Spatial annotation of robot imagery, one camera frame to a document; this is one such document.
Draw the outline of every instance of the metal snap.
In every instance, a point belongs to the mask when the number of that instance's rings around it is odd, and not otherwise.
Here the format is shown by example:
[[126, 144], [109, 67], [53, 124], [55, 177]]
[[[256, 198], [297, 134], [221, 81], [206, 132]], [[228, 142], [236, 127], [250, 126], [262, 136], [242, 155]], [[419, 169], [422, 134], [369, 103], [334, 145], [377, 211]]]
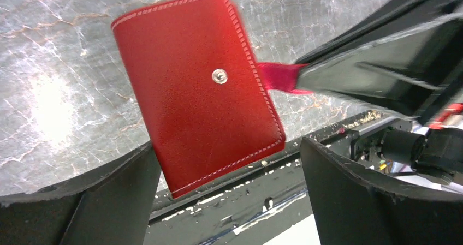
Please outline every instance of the metal snap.
[[224, 84], [228, 80], [227, 72], [223, 69], [216, 69], [212, 72], [212, 80], [217, 84]]

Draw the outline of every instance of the red wallet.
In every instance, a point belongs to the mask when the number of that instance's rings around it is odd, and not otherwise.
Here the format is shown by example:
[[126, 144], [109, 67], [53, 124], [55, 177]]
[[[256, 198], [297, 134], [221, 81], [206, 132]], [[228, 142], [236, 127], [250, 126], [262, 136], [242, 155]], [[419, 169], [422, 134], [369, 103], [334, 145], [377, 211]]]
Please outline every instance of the red wallet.
[[171, 0], [111, 27], [174, 198], [284, 148], [230, 0]]

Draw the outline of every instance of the gray marble background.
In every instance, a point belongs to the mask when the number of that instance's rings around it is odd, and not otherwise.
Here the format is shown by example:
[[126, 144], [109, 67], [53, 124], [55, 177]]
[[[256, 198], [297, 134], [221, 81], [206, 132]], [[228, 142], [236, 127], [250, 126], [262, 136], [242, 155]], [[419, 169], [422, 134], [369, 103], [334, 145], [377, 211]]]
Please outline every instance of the gray marble background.
[[[149, 140], [110, 24], [157, 1], [0, 0], [0, 195], [34, 192]], [[387, 0], [234, 1], [257, 59], [290, 63]], [[288, 140], [362, 110], [271, 96]]]

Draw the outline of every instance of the red strap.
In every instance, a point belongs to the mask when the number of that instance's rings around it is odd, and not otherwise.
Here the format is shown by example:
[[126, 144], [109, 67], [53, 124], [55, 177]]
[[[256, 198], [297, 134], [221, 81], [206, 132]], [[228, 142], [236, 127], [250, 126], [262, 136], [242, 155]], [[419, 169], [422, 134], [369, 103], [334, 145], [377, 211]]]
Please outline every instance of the red strap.
[[452, 115], [461, 115], [462, 112], [463, 112], [462, 103], [452, 104], [444, 110], [444, 112], [440, 115], [440, 117], [438, 117], [433, 122], [431, 122], [429, 127], [431, 129], [443, 129], [444, 124], [447, 119], [449, 119]]
[[258, 62], [257, 67], [264, 75], [267, 90], [276, 89], [296, 95], [312, 94], [311, 91], [295, 89], [299, 71], [307, 64], [282, 64], [274, 62]]

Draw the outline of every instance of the pink strap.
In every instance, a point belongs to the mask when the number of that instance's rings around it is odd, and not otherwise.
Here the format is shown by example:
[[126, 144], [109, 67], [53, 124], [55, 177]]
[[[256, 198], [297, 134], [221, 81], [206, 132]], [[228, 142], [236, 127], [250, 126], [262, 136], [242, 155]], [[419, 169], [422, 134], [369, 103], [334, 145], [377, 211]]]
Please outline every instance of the pink strap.
[[264, 75], [264, 83], [267, 89], [277, 89], [279, 91], [307, 95], [311, 91], [295, 89], [299, 71], [307, 64], [282, 64], [274, 62], [258, 62], [257, 67]]

